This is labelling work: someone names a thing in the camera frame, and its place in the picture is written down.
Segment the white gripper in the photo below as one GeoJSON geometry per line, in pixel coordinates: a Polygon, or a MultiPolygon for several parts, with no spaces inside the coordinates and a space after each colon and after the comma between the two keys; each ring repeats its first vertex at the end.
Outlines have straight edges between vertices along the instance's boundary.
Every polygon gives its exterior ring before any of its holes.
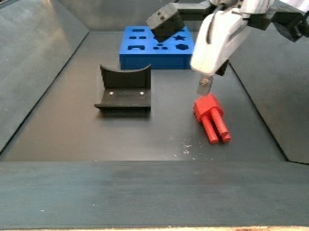
{"type": "Polygon", "coordinates": [[[203,75],[198,82],[198,95],[210,93],[211,76],[246,40],[250,31],[237,8],[218,11],[203,19],[191,55],[191,69],[203,75]]]}

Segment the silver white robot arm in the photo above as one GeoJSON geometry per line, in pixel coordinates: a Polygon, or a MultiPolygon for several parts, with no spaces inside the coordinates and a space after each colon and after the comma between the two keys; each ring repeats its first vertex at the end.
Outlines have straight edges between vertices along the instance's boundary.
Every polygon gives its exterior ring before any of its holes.
{"type": "Polygon", "coordinates": [[[227,63],[252,31],[246,20],[265,14],[274,0],[210,0],[217,9],[202,22],[191,55],[191,69],[201,74],[197,93],[210,93],[214,75],[227,63]]]}

